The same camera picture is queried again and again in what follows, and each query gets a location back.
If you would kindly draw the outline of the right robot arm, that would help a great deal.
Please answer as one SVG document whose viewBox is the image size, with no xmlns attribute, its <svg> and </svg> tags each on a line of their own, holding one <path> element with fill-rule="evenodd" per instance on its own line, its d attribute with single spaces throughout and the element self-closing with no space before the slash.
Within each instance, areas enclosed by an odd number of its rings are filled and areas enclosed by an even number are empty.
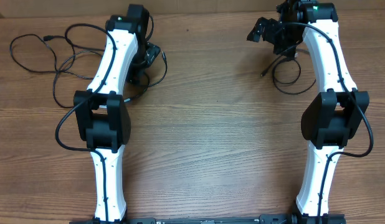
<svg viewBox="0 0 385 224">
<path fill-rule="evenodd" d="M 291 214 L 263 214 L 259 223 L 346 223 L 343 214 L 330 214 L 328 197 L 340 156 L 358 157 L 344 150 L 360 123 L 374 136 L 365 116 L 369 94 L 359 91 L 351 78 L 340 45 L 338 15 L 332 3 L 286 0 L 277 6 L 279 18 L 261 17 L 247 40 L 264 40 L 273 45 L 278 59 L 268 67 L 272 72 L 282 62 L 295 60 L 297 47 L 304 43 L 315 71 L 318 94 L 304 111 L 301 132 L 308 142 L 308 154 L 301 189 Z"/>
</svg>

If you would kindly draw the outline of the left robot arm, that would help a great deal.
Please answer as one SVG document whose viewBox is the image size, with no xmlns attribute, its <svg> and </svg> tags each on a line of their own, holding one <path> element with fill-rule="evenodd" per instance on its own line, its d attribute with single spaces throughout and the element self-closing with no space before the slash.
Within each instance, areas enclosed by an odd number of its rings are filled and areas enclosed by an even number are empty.
<svg viewBox="0 0 385 224">
<path fill-rule="evenodd" d="M 107 43 L 98 71 L 87 90 L 74 95 L 80 138 L 95 168 L 97 206 L 90 223 L 125 222 L 122 161 L 131 120 L 123 89 L 160 53 L 158 46 L 148 42 L 150 19 L 149 11 L 139 4 L 129 5 L 125 16 L 112 15 L 105 26 Z"/>
</svg>

